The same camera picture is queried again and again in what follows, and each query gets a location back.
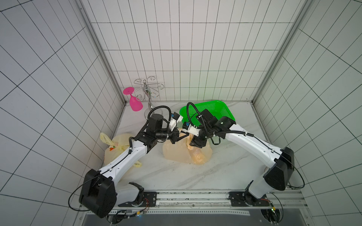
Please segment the plain beige plastic bag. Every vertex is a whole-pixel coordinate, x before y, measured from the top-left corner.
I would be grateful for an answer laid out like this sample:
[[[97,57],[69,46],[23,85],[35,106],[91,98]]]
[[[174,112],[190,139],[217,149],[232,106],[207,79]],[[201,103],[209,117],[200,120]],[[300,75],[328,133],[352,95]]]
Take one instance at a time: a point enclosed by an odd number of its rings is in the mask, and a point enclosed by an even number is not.
[[[210,160],[213,154],[209,142],[203,148],[193,147],[190,145],[194,135],[189,135],[175,144],[167,140],[163,144],[163,155],[166,159],[180,163],[189,163],[195,165],[203,165]]]

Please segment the yellow printed plastic bag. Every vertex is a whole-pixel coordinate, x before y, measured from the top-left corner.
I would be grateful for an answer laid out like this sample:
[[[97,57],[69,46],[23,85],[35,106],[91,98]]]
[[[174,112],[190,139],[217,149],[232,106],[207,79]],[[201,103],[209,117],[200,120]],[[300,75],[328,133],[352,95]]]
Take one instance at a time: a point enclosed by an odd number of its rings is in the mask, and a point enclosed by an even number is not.
[[[111,163],[129,148],[129,137],[131,136],[131,134],[125,133],[110,139],[105,133],[100,133],[101,141],[108,145],[108,148],[105,150],[104,165]]]

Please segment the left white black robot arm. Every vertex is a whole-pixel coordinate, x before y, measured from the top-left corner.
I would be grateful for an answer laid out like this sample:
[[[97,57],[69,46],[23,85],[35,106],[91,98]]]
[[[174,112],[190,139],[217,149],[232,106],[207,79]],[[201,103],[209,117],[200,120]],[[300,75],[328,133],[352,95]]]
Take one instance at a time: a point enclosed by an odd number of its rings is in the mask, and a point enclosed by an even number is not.
[[[121,189],[116,185],[124,174],[143,156],[145,156],[159,141],[171,140],[175,143],[181,140],[177,123],[183,119],[178,113],[170,115],[166,127],[160,114],[150,116],[135,137],[129,137],[130,146],[115,160],[99,170],[87,172],[79,202],[100,218],[106,217],[115,206],[121,204],[142,205],[144,188],[130,182]]]

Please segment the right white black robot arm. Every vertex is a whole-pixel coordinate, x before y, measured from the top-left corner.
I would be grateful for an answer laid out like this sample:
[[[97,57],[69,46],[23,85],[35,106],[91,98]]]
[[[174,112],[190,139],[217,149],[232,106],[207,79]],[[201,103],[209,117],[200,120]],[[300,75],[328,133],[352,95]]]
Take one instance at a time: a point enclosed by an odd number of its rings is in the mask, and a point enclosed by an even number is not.
[[[247,132],[233,119],[223,116],[217,119],[208,110],[198,114],[200,126],[195,126],[191,118],[183,124],[183,131],[193,135],[190,145],[202,148],[209,138],[219,137],[239,145],[257,157],[268,168],[256,180],[249,183],[242,200],[249,206],[262,199],[272,190],[284,191],[294,172],[294,152],[285,147],[283,149],[262,141],[255,135]]]

